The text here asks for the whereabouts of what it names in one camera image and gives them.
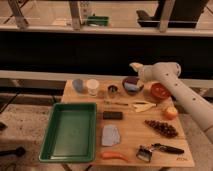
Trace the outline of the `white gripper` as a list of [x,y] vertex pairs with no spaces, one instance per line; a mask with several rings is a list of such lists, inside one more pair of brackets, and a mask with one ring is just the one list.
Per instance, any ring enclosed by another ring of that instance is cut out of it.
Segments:
[[129,66],[138,73],[138,77],[143,82],[148,82],[153,79],[152,74],[152,66],[151,65],[143,65],[141,63],[132,62]]

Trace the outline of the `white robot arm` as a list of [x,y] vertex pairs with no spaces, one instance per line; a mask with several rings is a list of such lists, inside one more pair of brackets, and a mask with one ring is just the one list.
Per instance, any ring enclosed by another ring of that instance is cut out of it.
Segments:
[[157,62],[153,65],[143,65],[132,62],[129,66],[138,73],[143,82],[158,81],[166,87],[213,144],[213,104],[179,79],[181,66],[178,63]]

